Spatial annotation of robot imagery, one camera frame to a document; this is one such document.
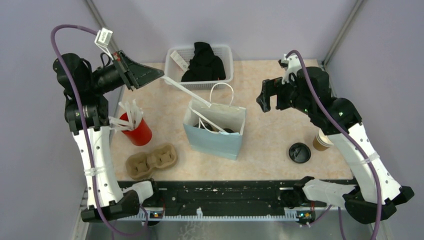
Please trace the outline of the black coffee cup lid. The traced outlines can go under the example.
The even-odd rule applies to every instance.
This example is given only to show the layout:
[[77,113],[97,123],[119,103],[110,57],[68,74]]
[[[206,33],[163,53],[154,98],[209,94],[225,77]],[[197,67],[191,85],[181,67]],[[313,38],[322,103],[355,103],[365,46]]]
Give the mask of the black coffee cup lid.
[[232,134],[232,133],[235,133],[232,129],[230,129],[230,128],[224,128],[223,129],[226,133],[229,133],[229,134]]

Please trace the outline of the single white paper straw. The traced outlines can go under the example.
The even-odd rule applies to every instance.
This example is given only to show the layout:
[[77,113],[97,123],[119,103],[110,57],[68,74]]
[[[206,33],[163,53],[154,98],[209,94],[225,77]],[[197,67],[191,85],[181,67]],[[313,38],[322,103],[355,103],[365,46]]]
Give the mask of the single white paper straw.
[[162,79],[164,79],[165,82],[175,86],[176,88],[178,88],[179,90],[187,93],[188,95],[190,95],[191,97],[195,98],[196,100],[200,101],[201,103],[205,104],[208,108],[211,107],[211,103],[205,99],[203,99],[202,97],[198,96],[197,94],[195,94],[194,92],[192,92],[191,90],[185,88],[183,85],[181,85],[180,83],[176,82],[175,80],[173,80],[172,78],[168,77],[168,76],[162,76]]

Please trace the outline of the light blue paper bag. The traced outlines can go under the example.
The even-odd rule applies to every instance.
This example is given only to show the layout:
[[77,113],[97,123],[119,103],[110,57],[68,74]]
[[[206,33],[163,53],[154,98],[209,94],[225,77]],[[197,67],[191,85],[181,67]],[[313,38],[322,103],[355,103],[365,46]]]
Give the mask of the light blue paper bag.
[[[247,109],[233,105],[234,89],[231,87],[229,103],[212,102],[213,91],[216,86],[228,83],[218,82],[209,92],[211,107],[192,98],[188,103],[183,118],[183,127],[191,148],[195,151],[215,155],[218,157],[236,160],[242,146],[243,134],[247,119]],[[197,128],[198,123],[209,123],[214,131]],[[224,128],[234,131],[227,133]]]

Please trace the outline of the stack of paper cups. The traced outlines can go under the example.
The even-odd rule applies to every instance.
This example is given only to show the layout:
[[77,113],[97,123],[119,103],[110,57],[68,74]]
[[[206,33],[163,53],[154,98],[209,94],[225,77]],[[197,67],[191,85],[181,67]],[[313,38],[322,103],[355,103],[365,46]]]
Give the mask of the stack of paper cups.
[[321,152],[334,146],[333,142],[321,129],[318,130],[315,138],[313,139],[312,145],[317,151]]

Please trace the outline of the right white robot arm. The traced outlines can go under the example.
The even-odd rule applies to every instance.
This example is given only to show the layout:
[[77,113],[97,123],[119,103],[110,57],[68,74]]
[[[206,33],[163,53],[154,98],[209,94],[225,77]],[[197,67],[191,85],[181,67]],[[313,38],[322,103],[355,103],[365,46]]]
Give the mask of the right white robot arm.
[[293,190],[282,196],[288,208],[307,206],[311,201],[345,208],[362,224],[386,220],[397,205],[407,203],[414,191],[400,185],[389,174],[366,135],[362,118],[353,103],[332,96],[329,75],[319,67],[307,67],[282,77],[265,79],[256,101],[263,112],[271,109],[270,98],[276,96],[276,108],[294,108],[306,114],[340,151],[356,184],[327,182],[306,176]]

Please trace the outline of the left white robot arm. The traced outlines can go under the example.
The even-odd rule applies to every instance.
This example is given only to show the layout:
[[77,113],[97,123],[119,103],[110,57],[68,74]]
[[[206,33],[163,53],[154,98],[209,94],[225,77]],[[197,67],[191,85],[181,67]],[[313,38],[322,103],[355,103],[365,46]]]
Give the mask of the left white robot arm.
[[87,204],[81,212],[86,223],[112,221],[140,212],[144,202],[154,207],[160,193],[150,181],[122,189],[110,152],[109,103],[105,94],[126,86],[136,90],[164,76],[161,69],[137,63],[117,51],[106,66],[92,69],[75,53],[65,53],[53,63],[65,96],[64,117],[76,142],[84,167]]

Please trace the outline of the white plastic basket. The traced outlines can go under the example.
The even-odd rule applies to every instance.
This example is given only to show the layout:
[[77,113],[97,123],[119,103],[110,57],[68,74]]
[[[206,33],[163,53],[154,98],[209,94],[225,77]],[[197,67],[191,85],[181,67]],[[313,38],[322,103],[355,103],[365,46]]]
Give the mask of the white plastic basket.
[[225,44],[195,42],[168,50],[164,74],[189,90],[209,90],[234,76],[231,48]]

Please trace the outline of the white paper packet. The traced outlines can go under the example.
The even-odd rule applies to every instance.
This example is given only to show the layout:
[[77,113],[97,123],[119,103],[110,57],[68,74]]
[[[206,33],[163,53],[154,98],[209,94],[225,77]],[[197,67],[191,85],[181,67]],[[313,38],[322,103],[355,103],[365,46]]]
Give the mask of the white paper packet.
[[173,61],[184,71],[188,71],[189,70],[189,65],[188,63],[181,57],[181,55],[174,50],[171,54],[170,57],[173,59]]

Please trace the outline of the red straw holder cup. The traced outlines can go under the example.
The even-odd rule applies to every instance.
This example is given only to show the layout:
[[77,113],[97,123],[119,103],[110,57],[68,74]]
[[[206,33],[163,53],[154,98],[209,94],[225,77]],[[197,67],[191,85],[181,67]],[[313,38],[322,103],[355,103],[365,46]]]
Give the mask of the red straw holder cup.
[[134,130],[122,130],[121,132],[135,146],[145,146],[153,137],[152,130],[144,118],[141,119],[140,124]]

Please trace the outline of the black cloth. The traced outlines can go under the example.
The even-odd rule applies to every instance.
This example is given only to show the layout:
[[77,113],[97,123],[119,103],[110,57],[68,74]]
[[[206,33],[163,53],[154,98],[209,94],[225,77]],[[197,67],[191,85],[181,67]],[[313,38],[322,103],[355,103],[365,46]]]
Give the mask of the black cloth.
[[189,61],[188,70],[181,77],[181,82],[220,81],[226,77],[223,61],[214,54],[210,44],[195,42],[194,56]]

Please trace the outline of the brown pulp cup carrier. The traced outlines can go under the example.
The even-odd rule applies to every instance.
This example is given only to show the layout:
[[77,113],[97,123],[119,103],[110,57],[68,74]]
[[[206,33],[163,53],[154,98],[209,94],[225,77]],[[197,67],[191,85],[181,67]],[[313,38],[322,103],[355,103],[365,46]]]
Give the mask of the brown pulp cup carrier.
[[171,168],[178,162],[176,148],[164,143],[151,152],[138,152],[129,156],[125,162],[128,176],[136,181],[148,179],[155,171]]

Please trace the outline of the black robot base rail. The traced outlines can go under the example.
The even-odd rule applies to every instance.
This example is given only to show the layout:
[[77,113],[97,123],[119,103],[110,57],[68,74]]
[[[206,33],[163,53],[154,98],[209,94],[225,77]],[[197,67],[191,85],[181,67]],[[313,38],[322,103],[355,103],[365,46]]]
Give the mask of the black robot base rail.
[[153,196],[142,204],[165,208],[165,216],[193,216],[201,209],[206,217],[283,216],[296,180],[153,180]]

